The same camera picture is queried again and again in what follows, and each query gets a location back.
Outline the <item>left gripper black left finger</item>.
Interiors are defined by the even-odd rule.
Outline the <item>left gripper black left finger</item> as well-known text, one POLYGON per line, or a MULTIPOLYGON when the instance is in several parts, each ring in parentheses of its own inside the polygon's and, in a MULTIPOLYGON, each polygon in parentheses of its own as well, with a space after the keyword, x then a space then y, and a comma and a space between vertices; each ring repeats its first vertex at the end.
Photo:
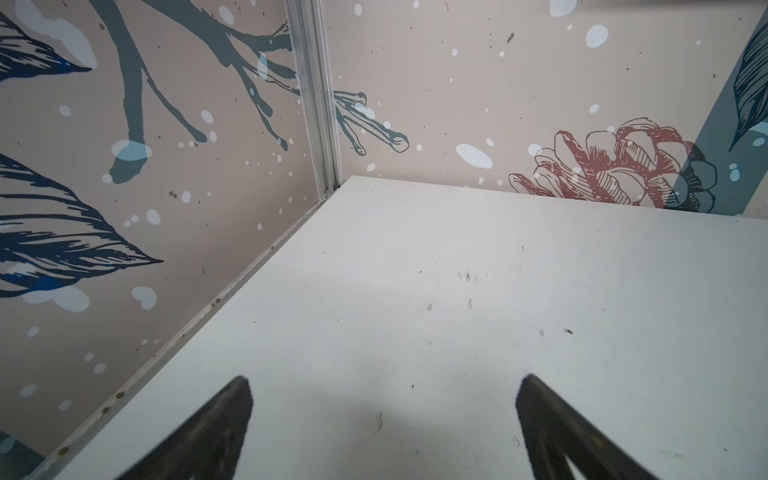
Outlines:
POLYGON ((233 478, 252 409, 248 380, 233 378, 121 478, 233 478))

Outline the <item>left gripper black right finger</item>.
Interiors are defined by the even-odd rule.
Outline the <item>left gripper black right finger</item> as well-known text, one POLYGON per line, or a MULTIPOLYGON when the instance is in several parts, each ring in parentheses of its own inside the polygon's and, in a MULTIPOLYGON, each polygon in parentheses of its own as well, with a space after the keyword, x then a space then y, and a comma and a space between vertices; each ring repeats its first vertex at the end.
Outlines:
POLYGON ((536 479, 572 479, 573 468, 586 479, 654 477, 537 376, 523 378, 515 406, 536 479))

